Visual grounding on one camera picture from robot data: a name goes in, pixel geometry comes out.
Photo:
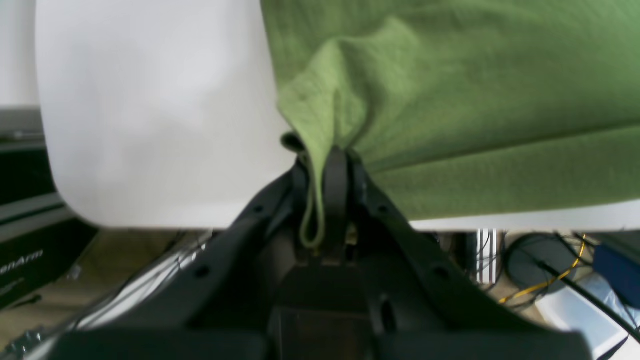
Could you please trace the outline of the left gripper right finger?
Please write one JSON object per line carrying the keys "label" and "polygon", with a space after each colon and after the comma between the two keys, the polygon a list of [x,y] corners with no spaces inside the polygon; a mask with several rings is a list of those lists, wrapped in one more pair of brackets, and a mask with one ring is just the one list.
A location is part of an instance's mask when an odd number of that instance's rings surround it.
{"label": "left gripper right finger", "polygon": [[589,360],[580,333],[536,325],[495,303],[412,228],[359,159],[330,150],[322,176],[325,264],[358,274],[373,360]]}

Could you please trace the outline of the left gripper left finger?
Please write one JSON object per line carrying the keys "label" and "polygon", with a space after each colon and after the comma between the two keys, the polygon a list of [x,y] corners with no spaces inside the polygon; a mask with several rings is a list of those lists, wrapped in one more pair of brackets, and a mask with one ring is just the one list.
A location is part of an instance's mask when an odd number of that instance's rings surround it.
{"label": "left gripper left finger", "polygon": [[307,168],[261,190],[188,265],[112,301],[55,340],[52,360],[274,360],[278,289],[297,265]]}

